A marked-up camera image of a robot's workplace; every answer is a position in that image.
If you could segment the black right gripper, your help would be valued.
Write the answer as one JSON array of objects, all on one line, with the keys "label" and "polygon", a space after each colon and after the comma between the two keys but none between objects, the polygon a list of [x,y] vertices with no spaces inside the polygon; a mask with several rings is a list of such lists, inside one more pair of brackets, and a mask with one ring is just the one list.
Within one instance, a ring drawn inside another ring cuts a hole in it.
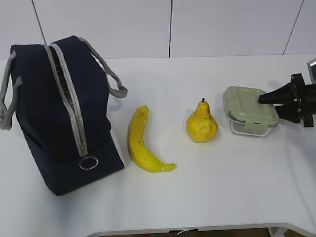
[{"label": "black right gripper", "polygon": [[316,114],[316,85],[305,84],[301,73],[293,74],[291,82],[283,87],[259,96],[260,104],[283,104],[275,106],[280,119],[292,123],[303,121],[304,127],[313,127]]}]

